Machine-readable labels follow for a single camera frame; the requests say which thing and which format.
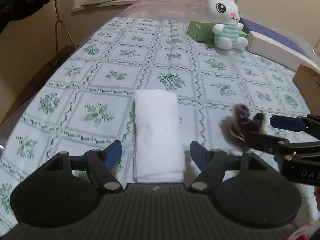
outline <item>green and white striped body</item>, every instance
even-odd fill
[[[223,37],[229,38],[232,42],[232,46],[235,46],[239,38],[237,25],[225,24],[222,33],[214,35],[214,43],[217,44],[218,40]]]

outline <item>brown box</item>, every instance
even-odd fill
[[[293,82],[299,88],[311,113],[320,116],[320,73],[300,65],[293,77]]]

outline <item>floral tablecloth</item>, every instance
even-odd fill
[[[133,182],[134,90],[163,89],[179,100],[181,141],[241,154],[221,132],[234,103],[252,113],[305,115],[308,108],[292,82],[294,72],[247,51],[221,51],[194,41],[174,21],[114,18],[73,54],[32,100],[0,160],[0,235],[16,224],[10,193],[59,151],[82,155],[118,139],[123,154],[116,171]],[[313,141],[305,133],[266,126],[291,142]],[[273,156],[255,151],[273,167]],[[296,223],[318,220],[313,187],[297,185],[303,204]]]

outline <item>stuffed animal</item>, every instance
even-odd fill
[[[207,17],[214,26],[214,43],[219,49],[244,49],[248,40],[239,37],[243,24],[239,23],[240,16],[235,0],[204,0]]]

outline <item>metal stand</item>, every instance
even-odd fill
[[[54,0],[54,5],[56,7],[56,14],[57,14],[57,21],[56,21],[56,52],[58,54],[59,50],[58,50],[58,23],[61,23],[63,28],[65,29],[66,33],[69,36],[69,39],[72,42],[72,45],[75,47],[75,49],[77,48],[75,42],[73,41],[73,39],[71,38],[70,33],[68,32],[67,27],[64,25],[64,23],[62,22],[62,20],[60,20],[60,15],[59,15],[59,11],[58,11],[58,4],[57,4],[57,0]]]

